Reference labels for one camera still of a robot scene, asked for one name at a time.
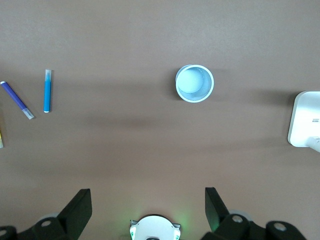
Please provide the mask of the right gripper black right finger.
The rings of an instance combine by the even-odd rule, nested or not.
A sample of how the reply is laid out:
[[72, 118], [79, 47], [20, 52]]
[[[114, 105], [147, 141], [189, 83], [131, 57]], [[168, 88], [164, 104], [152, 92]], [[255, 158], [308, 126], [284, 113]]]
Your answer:
[[269, 221], [261, 227], [240, 213], [230, 213], [214, 187], [205, 188], [205, 215], [210, 232], [203, 240], [304, 240], [292, 224]]

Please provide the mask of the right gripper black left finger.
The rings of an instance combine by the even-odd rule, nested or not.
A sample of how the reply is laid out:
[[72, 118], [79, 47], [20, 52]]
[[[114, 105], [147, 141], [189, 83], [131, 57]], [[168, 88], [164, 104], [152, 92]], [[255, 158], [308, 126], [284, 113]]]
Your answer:
[[55, 217], [39, 220], [17, 232], [11, 225], [0, 227], [2, 240], [77, 240], [92, 216], [90, 189], [81, 189]]

